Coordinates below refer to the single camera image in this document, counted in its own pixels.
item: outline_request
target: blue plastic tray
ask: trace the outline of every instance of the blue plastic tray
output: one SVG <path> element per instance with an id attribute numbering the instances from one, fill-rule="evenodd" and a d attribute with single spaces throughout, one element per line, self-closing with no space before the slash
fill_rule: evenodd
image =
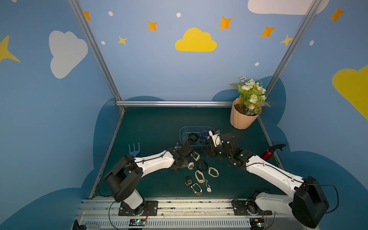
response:
<path id="1" fill-rule="evenodd" d="M 180 129 L 179 133 L 180 143 L 184 144 L 188 140 L 188 137 L 191 133 L 196 133 L 198 134 L 198 136 L 200 136 L 202 134 L 202 130 L 210 131 L 211 129 L 212 128 L 207 125 L 184 126 Z M 201 141 L 201 138 L 199 138 L 198 141 L 195 143 L 190 143 L 190 146 L 194 148 L 205 147 L 207 145 L 205 144 L 205 140 Z"/>

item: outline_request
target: orange star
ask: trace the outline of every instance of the orange star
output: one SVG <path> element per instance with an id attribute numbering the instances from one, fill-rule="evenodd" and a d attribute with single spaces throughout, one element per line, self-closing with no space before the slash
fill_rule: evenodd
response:
<path id="1" fill-rule="evenodd" d="M 157 22 L 150 22 L 150 21 L 148 21 L 148 24 L 149 24 L 149 28 L 148 28 L 148 30 L 154 30 L 154 31 L 157 31 L 157 30 L 156 30 L 156 24 L 157 24 Z"/>
<path id="2" fill-rule="evenodd" d="M 87 20 L 92 21 L 91 18 L 89 17 L 89 11 L 84 12 L 84 15 L 86 16 Z"/>
<path id="3" fill-rule="evenodd" d="M 222 22 L 221 22 L 221 25 L 220 25 L 219 29 L 221 29 L 221 28 L 229 29 L 229 23 L 231 22 L 231 20 L 233 20 L 233 19 L 232 18 L 226 19 L 226 18 L 222 17 Z"/>
<path id="4" fill-rule="evenodd" d="M 263 32 L 263 34 L 262 34 L 260 37 L 263 37 L 263 36 L 270 37 L 271 32 L 272 32 L 275 28 L 276 28 L 276 27 L 268 28 L 268 27 L 266 26 L 265 31 Z"/>
<path id="5" fill-rule="evenodd" d="M 339 8 L 337 8 L 335 13 L 329 19 L 333 19 L 336 22 L 343 13 L 345 13 L 345 11 L 341 11 Z"/>

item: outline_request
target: peach flower pot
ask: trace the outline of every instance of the peach flower pot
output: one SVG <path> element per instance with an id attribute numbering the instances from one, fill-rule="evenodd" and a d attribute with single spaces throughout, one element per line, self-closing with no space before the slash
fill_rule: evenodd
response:
<path id="1" fill-rule="evenodd" d="M 240 98 L 237 98 L 231 107 L 231 114 L 230 114 L 230 123 L 234 128 L 237 128 L 238 130 L 244 130 L 248 128 L 259 116 L 259 114 L 255 116 L 247 116 L 244 114 L 239 113 L 234 105 L 240 100 Z M 262 109 L 258 105 L 259 113 L 261 113 Z"/>

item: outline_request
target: black mounting plate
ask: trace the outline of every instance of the black mounting plate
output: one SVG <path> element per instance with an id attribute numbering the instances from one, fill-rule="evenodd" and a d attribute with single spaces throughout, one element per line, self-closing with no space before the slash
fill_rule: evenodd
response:
<path id="1" fill-rule="evenodd" d="M 157 204 L 158 203 L 159 203 L 158 201 L 146 201 L 145 208 L 149 210 L 149 216 L 157 216 Z M 143 210 L 143 213 L 141 214 L 141 216 L 144 216 L 144 217 L 147 216 L 147 209 Z M 120 209 L 118 213 L 119 216 L 134 216 L 132 212 L 133 210 L 125 202 L 122 202 L 120 204 Z"/>
<path id="2" fill-rule="evenodd" d="M 234 210 L 234 215 L 236 216 L 263 216 L 263 211 L 259 209 L 258 206 L 255 205 L 253 200 L 233 200 L 231 202 Z M 251 213 L 249 210 L 252 208 L 255 210 L 254 213 Z M 264 211 L 266 215 L 272 215 L 271 211 Z"/>

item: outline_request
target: black watch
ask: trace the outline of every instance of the black watch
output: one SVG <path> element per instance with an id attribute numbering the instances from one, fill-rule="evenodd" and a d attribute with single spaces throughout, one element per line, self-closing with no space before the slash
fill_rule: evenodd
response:
<path id="1" fill-rule="evenodd" d="M 189 177 L 189 176 L 187 176 L 187 177 L 185 178 L 185 184 L 186 184 L 187 186 L 189 186 L 189 185 L 191 185 L 191 184 L 192 184 L 192 180 L 190 179 L 190 177 Z"/>

